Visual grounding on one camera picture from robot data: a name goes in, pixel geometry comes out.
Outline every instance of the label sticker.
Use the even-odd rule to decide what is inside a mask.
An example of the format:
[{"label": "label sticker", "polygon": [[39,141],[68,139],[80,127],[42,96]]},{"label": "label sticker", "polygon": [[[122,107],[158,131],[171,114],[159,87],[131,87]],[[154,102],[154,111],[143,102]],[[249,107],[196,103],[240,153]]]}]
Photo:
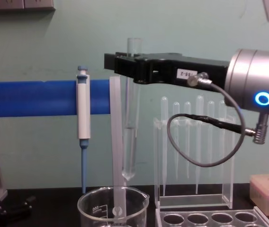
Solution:
[{"label": "label sticker", "polygon": [[188,79],[189,76],[192,76],[192,75],[197,75],[197,71],[184,70],[184,69],[177,70],[177,78],[179,78],[179,79]]}]

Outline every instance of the wall electrical outlet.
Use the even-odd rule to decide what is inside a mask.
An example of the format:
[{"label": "wall electrical outlet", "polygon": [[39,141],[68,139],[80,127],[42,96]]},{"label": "wall electrical outlet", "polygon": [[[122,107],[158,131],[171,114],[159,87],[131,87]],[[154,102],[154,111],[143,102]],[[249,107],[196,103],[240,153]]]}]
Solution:
[{"label": "wall electrical outlet", "polygon": [[0,0],[0,9],[24,9],[24,0]]},{"label": "wall electrical outlet", "polygon": [[54,8],[53,0],[24,0],[24,5],[26,9],[36,9],[36,8]]}]

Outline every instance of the blue led ring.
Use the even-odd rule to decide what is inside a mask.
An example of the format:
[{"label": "blue led ring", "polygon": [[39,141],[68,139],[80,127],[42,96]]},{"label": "blue led ring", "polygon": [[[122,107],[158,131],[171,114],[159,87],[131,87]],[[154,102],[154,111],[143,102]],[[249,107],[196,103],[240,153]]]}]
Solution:
[{"label": "blue led ring", "polygon": [[[267,98],[267,102],[265,102],[265,103],[264,102],[261,102],[260,101],[260,98],[261,97],[266,97]],[[259,92],[256,95],[255,100],[256,100],[257,104],[259,104],[259,105],[269,105],[269,93],[267,93],[267,92]]]}]

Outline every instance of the clear plastic tube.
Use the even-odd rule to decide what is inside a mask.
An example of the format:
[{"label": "clear plastic tube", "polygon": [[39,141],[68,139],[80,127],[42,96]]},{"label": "clear plastic tube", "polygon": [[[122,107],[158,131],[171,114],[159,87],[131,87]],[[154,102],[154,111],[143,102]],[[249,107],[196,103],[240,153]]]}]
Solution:
[{"label": "clear plastic tube", "polygon": [[[172,115],[180,113],[180,104],[178,102],[173,103],[172,107]],[[179,146],[179,118],[174,120],[175,128],[174,128],[174,141],[176,141]],[[174,165],[176,171],[176,179],[178,179],[178,169],[179,169],[179,153],[174,150]]]},{"label": "clear plastic tube", "polygon": [[[227,107],[225,105],[225,102],[222,100],[219,103],[219,120],[222,122],[226,121],[226,117],[227,117]],[[226,130],[222,129],[220,130],[220,148],[219,148],[219,156],[220,159],[223,158],[225,156],[225,134],[226,134]],[[224,170],[224,165],[221,165],[221,179],[223,179],[223,170]]]},{"label": "clear plastic tube", "polygon": [[[197,115],[204,115],[204,97],[203,96],[197,96],[196,114]],[[197,121],[196,123],[197,123],[196,159],[198,162],[201,162],[202,122]],[[196,194],[197,194],[198,185],[199,185],[200,171],[201,171],[201,167],[196,166]]]},{"label": "clear plastic tube", "polygon": [[162,183],[163,183],[163,196],[165,196],[165,188],[167,181],[167,130],[166,125],[168,121],[168,99],[162,97],[161,99],[161,121],[162,121]]},{"label": "clear plastic tube", "polygon": [[[184,113],[191,114],[191,103],[186,102],[184,104]],[[190,155],[190,119],[185,120],[185,154]],[[189,178],[189,162],[186,162],[186,173]]]},{"label": "clear plastic tube", "polygon": [[[208,117],[215,117],[215,103],[214,101],[209,101],[207,104],[207,116]],[[207,156],[208,156],[208,163],[212,163],[212,149],[213,149],[213,125],[208,125],[208,137],[207,137]],[[211,176],[211,168],[208,170],[209,176]]]},{"label": "clear plastic tube", "polygon": [[[127,40],[127,56],[141,53],[142,40],[140,38],[129,38]],[[126,102],[125,122],[123,129],[123,170],[122,175],[130,180],[135,175],[136,138],[139,122],[140,87],[133,79],[126,79]]]}]

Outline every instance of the glass beaker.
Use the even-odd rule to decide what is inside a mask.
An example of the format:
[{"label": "glass beaker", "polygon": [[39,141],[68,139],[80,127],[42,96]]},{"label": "glass beaker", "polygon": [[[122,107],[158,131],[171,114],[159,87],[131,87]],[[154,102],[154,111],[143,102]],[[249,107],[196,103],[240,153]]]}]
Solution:
[{"label": "glass beaker", "polygon": [[135,188],[99,188],[78,201],[81,227],[145,227],[148,204],[149,195]]}]

